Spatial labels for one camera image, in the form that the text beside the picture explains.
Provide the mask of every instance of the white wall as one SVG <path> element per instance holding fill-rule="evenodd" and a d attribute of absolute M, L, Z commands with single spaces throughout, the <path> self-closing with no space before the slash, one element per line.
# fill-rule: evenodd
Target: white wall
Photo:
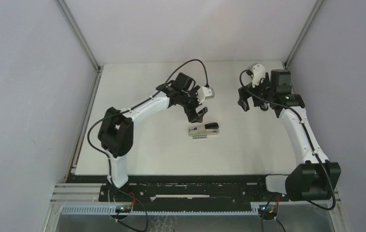
<path fill-rule="evenodd" d="M 0 0 L 0 232 L 41 229 L 93 77 L 53 0 Z"/>
<path fill-rule="evenodd" d="M 366 231 L 366 1 L 326 1 L 291 71 L 315 136 L 341 165 L 351 228 Z"/>
<path fill-rule="evenodd" d="M 100 64 L 285 61 L 315 0 L 66 0 Z"/>

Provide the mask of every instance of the white table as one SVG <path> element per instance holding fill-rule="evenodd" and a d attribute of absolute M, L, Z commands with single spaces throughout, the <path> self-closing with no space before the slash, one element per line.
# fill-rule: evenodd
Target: white table
<path fill-rule="evenodd" d="M 209 84 L 215 98 L 204 106 L 203 123 L 218 122 L 217 137 L 193 140 L 181 106 L 157 113 L 134 129 L 134 144 L 127 154 L 128 174 L 149 175 L 230 175 L 289 174 L 295 157 L 288 135 L 273 110 L 251 107 L 248 112 L 237 105 L 240 72 L 256 61 L 205 62 Z M 257 61 L 268 72 L 282 69 L 280 61 Z M 181 63 L 106 64 L 91 111 L 88 128 L 110 107 L 121 109 L 144 100 Z M 204 71 L 197 62 L 183 67 L 198 85 L 205 84 Z M 243 77 L 244 83 L 250 78 Z M 92 142 L 100 147 L 97 133 Z M 106 175 L 107 158 L 93 150 L 86 138 L 79 155 L 76 175 Z"/>

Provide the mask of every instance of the gray floor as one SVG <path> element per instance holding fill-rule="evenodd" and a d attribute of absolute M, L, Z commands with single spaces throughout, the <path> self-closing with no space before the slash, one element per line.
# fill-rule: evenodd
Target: gray floor
<path fill-rule="evenodd" d="M 329 213 L 311 205 L 281 205 L 278 219 L 288 232 L 334 232 Z M 143 229 L 144 216 L 130 216 L 126 224 Z M 265 221 L 266 232 L 282 232 L 274 221 Z M 129 232 L 108 215 L 62 215 L 58 232 Z M 148 232 L 260 232 L 258 216 L 150 216 Z"/>

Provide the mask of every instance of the robotic arm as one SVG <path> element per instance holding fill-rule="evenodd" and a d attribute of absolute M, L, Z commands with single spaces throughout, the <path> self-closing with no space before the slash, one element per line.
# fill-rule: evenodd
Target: robotic arm
<path fill-rule="evenodd" d="M 214 98 L 214 91 L 210 87 L 195 86 L 189 90 L 194 80 L 179 73 L 174 81 L 159 85 L 156 91 L 147 100 L 131 108 L 117 110 L 107 109 L 104 117 L 110 117 L 102 122 L 98 133 L 102 148 L 109 157 L 108 180 L 117 188 L 127 181 L 126 154 L 133 146 L 133 129 L 153 114 L 170 108 L 172 105 L 181 105 L 190 123 L 202 122 L 207 107 L 197 112 L 205 100 Z"/>
<path fill-rule="evenodd" d="M 341 169 L 321 150 L 309 126 L 301 96 L 292 94 L 290 71 L 272 70 L 271 80 L 261 64 L 254 64 L 243 72 L 252 82 L 244 86 L 240 76 L 242 87 L 238 90 L 238 104 L 248 111 L 247 99 L 252 97 L 254 107 L 267 111 L 269 105 L 288 133 L 297 162 L 290 175 L 269 175 L 266 178 L 268 191 L 286 194 L 292 201 L 330 199 Z"/>

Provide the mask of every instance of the gray wall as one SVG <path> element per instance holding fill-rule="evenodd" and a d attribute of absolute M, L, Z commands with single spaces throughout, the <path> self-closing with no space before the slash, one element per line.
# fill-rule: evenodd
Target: gray wall
<path fill-rule="evenodd" d="M 0 0 L 0 232 L 41 229 L 93 77 L 53 0 Z"/>
<path fill-rule="evenodd" d="M 354 232 L 366 231 L 366 1 L 326 1 L 292 63 Z"/>

